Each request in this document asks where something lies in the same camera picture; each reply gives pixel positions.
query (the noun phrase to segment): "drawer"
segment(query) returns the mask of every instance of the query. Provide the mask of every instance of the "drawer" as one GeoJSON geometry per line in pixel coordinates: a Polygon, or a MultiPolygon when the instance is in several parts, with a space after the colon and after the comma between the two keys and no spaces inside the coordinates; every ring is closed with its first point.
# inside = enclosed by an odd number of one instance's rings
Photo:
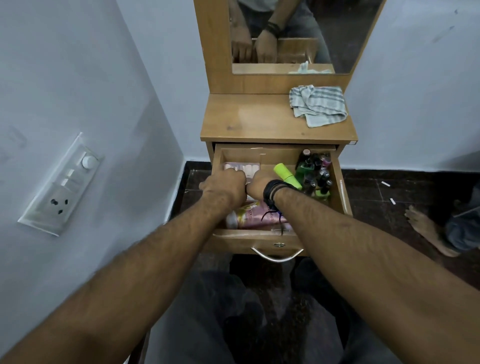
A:
{"type": "MultiPolygon", "coordinates": [[[[259,163],[261,170],[273,170],[278,163],[284,163],[294,172],[300,152],[308,148],[313,153],[328,152],[332,158],[330,179],[333,186],[326,205],[343,214],[351,215],[345,182],[343,181],[338,154],[335,146],[325,145],[263,145],[263,144],[216,144],[212,173],[223,168],[225,162],[259,163]]],[[[230,230],[220,223],[207,241],[204,251],[254,254],[257,249],[266,255],[289,256],[303,249],[300,240],[292,231],[230,230]]]]}

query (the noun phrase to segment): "striped towel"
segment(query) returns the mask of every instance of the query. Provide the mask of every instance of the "striped towel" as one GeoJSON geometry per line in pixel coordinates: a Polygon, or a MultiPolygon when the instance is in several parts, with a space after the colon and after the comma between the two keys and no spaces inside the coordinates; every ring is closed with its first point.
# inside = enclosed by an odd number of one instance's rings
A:
{"type": "Polygon", "coordinates": [[[293,114],[296,118],[305,115],[309,128],[335,124],[348,116],[340,87],[298,86],[289,96],[293,114]]]}

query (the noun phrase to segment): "electrical socket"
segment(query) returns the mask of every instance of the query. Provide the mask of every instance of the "electrical socket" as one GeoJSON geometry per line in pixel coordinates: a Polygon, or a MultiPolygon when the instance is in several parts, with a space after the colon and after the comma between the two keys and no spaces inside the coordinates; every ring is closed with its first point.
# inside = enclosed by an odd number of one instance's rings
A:
{"type": "Polygon", "coordinates": [[[80,133],[18,222],[59,236],[100,162],[80,133]]]}

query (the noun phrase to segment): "bracelet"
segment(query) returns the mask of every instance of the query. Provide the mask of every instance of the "bracelet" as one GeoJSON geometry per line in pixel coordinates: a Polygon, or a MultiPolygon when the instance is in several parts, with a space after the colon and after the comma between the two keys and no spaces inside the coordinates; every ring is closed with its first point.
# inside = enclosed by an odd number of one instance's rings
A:
{"type": "Polygon", "coordinates": [[[280,33],[282,32],[280,27],[277,24],[272,23],[272,22],[267,23],[267,25],[265,26],[265,30],[269,33],[272,33],[273,36],[277,39],[280,36],[280,33]]]}
{"type": "Polygon", "coordinates": [[[278,211],[278,208],[275,206],[274,196],[278,190],[282,188],[291,188],[292,190],[297,190],[291,184],[286,183],[282,180],[272,180],[267,183],[267,186],[264,188],[264,202],[267,204],[268,208],[271,211],[278,211]]]}

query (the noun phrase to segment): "forearm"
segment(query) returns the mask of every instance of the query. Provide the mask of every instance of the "forearm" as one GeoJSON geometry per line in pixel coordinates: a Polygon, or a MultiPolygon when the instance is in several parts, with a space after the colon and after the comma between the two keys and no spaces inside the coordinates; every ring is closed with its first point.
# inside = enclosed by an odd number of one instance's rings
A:
{"type": "Polygon", "coordinates": [[[222,196],[200,201],[117,256],[17,344],[6,363],[120,363],[160,318],[215,225],[222,196]]]}
{"type": "Polygon", "coordinates": [[[275,11],[269,21],[277,24],[280,29],[285,29],[301,0],[278,0],[275,11]]]}
{"type": "Polygon", "coordinates": [[[237,0],[228,0],[228,10],[230,13],[230,21],[233,26],[246,26],[245,18],[241,12],[237,0]]]}
{"type": "Polygon", "coordinates": [[[474,288],[399,239],[298,192],[278,191],[275,204],[325,277],[401,360],[467,363],[479,354],[474,288]]]}

